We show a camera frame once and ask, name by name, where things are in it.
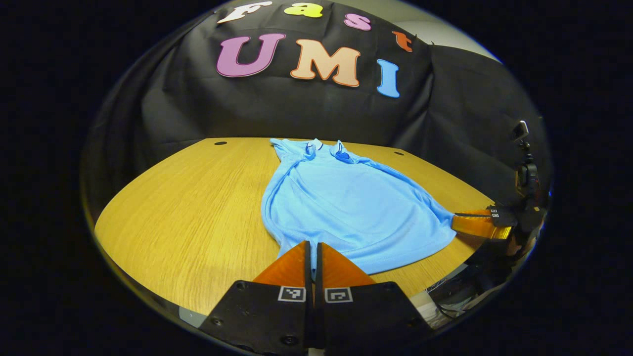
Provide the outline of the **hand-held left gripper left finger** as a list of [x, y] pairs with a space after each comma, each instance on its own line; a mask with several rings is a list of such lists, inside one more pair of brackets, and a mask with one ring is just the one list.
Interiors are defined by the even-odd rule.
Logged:
[[311, 246], [303, 241], [251, 281], [235, 281], [199, 329], [263, 356], [305, 356], [314, 307]]

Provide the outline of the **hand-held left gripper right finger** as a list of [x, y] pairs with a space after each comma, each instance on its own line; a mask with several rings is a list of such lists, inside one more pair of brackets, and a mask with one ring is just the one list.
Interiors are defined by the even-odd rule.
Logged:
[[407, 355], [432, 336], [397, 283], [374, 281], [325, 243], [316, 250], [315, 347], [324, 355]]

